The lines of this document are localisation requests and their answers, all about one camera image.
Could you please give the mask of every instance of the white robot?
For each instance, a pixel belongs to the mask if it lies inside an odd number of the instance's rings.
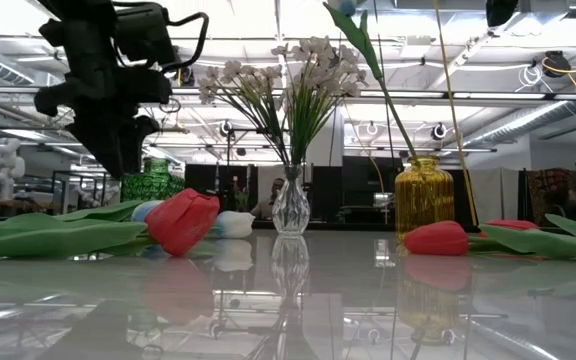
[[[15,180],[26,172],[24,159],[17,156],[18,139],[0,139],[0,201],[12,200]]]

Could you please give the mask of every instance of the ceiling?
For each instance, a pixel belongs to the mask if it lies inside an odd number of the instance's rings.
[[[263,66],[279,64],[270,50],[278,44],[297,44],[300,38],[329,36],[333,41],[341,41],[339,30],[334,26],[320,0],[160,0],[167,7],[173,20],[184,18],[192,13],[203,11],[210,16],[208,40],[202,56],[193,71],[197,79],[203,77],[207,66],[220,66],[227,60]],[[385,78],[391,90],[446,90],[444,81],[441,47],[438,30],[432,12],[428,9],[394,10],[378,2],[378,22],[374,13],[370,14],[368,29],[375,45],[381,41],[384,58]],[[60,81],[68,71],[68,63],[63,49],[55,49],[43,40],[38,28],[50,18],[50,14],[35,0],[9,0],[6,11],[0,9],[0,59],[15,66],[20,72],[35,79],[46,78]],[[455,67],[450,80],[455,91],[489,92],[573,92],[568,77],[552,79],[542,77],[532,86],[522,85],[525,67],[533,59],[540,61],[547,50],[562,51],[576,69],[576,18],[556,19],[546,24],[536,20],[522,21],[519,25],[498,31],[492,38],[487,32],[485,13],[482,10],[443,11],[441,13],[446,55],[450,62],[462,55],[467,60]],[[169,34],[175,45],[190,56],[195,49],[199,24],[191,23],[184,27],[169,27]],[[414,37],[430,37],[427,46],[409,45]],[[426,64],[421,64],[421,57]],[[377,82],[368,79],[370,89],[377,89]],[[0,85],[10,85],[0,80]],[[178,96],[182,109],[176,114],[166,114],[156,106],[147,106],[143,114],[154,115],[163,127],[171,131],[153,134],[147,142],[171,145],[161,146],[167,156],[187,162],[214,162],[225,158],[225,149],[201,149],[205,144],[225,144],[219,134],[219,127],[228,119],[238,128],[252,128],[252,125],[234,109],[226,106],[200,105],[196,96]],[[28,114],[33,119],[46,120],[37,113],[31,95],[0,95],[0,103]],[[541,104],[504,104],[487,102],[460,102],[455,109],[456,120],[461,124],[464,135],[480,130],[526,106]],[[415,146],[442,147],[448,145],[430,138],[430,128],[436,123],[452,129],[452,115],[446,101],[430,102],[419,100],[397,105],[398,113]],[[64,108],[57,119],[47,119],[53,126],[63,126],[72,121],[72,114]],[[383,100],[349,101],[340,109],[344,119],[344,139],[346,145],[358,145],[357,136],[364,145],[388,144],[387,123],[391,122],[393,145],[405,145],[398,128],[389,119]],[[173,132],[186,129],[187,133]],[[55,141],[73,139],[67,133],[45,132]],[[240,145],[265,144],[265,139],[248,133],[238,140]],[[183,147],[197,145],[196,148]],[[69,147],[76,153],[86,154],[82,147]],[[272,150],[256,149],[249,151],[239,160],[275,160]]]

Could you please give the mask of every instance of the person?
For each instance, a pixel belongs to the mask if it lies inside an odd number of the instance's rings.
[[[275,205],[275,199],[277,195],[279,195],[279,190],[284,186],[284,179],[276,178],[272,182],[271,194],[270,197],[265,198],[255,206],[254,209],[250,212],[255,217],[261,217],[262,219],[270,219],[272,218],[272,207]]]

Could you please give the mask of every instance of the flower bouquet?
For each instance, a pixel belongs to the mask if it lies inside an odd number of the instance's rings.
[[[284,164],[287,180],[273,208],[275,227],[280,233],[300,234],[310,217],[299,184],[308,146],[340,101],[359,95],[366,72],[357,68],[358,58],[350,49],[333,48],[327,37],[301,40],[291,49],[278,46],[272,54],[302,66],[292,74],[281,65],[256,68],[227,61],[223,70],[208,68],[207,77],[199,81],[200,99],[231,105],[266,137]],[[276,90],[276,84],[284,85]]]

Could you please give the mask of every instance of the reflective table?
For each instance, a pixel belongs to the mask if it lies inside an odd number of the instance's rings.
[[[0,261],[0,359],[576,360],[576,262],[400,258],[393,236]]]

